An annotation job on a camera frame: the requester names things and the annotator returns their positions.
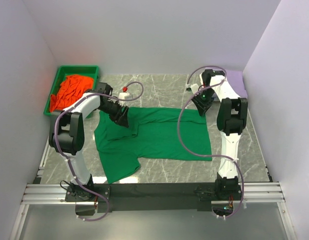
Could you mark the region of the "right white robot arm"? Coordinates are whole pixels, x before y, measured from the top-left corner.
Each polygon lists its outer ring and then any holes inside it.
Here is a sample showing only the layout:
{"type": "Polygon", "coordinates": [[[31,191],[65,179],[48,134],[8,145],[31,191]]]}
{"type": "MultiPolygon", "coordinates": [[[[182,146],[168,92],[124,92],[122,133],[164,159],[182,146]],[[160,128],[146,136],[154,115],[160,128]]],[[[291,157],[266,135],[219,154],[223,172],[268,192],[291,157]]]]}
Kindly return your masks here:
{"type": "Polygon", "coordinates": [[[212,194],[219,200],[241,197],[238,170],[239,142],[247,125],[248,100],[235,92],[223,70],[205,69],[200,75],[201,86],[192,84],[191,91],[196,94],[192,102],[200,116],[206,114],[214,102],[220,101],[216,126],[221,135],[220,166],[212,194]]]}

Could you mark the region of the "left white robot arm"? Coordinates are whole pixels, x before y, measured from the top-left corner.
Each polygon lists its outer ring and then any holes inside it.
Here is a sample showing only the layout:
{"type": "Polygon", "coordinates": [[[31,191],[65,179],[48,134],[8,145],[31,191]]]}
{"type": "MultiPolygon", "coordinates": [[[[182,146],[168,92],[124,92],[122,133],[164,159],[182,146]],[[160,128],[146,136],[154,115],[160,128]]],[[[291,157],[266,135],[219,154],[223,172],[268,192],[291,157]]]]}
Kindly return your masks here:
{"type": "Polygon", "coordinates": [[[93,197],[106,199],[106,193],[97,192],[93,177],[83,157],[85,143],[84,120],[95,110],[109,116],[116,125],[128,127],[128,110],[124,102],[131,101],[132,95],[124,86],[118,97],[112,95],[113,88],[104,82],[96,89],[88,89],[71,106],[56,110],[50,116],[49,145],[59,153],[71,174],[67,193],[81,201],[93,197]]]}

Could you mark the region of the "green t-shirt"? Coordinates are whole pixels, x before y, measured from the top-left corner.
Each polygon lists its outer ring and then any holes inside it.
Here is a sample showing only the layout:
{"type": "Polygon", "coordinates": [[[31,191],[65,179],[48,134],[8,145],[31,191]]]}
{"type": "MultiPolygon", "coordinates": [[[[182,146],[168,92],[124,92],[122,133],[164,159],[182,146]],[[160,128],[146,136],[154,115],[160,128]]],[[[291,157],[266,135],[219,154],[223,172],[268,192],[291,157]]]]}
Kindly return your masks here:
{"type": "Polygon", "coordinates": [[[131,107],[128,124],[117,125],[99,112],[95,145],[110,184],[134,174],[141,167],[140,158],[212,160],[207,121],[197,110],[131,107]]]}

